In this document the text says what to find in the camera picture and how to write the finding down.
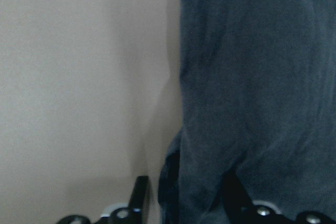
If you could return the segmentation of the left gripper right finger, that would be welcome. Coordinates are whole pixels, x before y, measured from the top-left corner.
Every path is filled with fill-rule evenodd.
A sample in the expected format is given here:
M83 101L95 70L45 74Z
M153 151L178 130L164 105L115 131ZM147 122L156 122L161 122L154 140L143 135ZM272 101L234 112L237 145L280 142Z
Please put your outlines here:
M222 201L229 219L244 219L246 210L253 207L249 194L234 170L230 170L223 177Z

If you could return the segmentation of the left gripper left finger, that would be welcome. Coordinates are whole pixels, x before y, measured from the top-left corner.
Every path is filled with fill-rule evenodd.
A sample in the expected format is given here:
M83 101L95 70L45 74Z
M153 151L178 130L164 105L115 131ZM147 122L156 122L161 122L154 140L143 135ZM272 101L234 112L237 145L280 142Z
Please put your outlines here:
M138 176L128 203L128 208L138 215L144 215L148 190L148 177Z

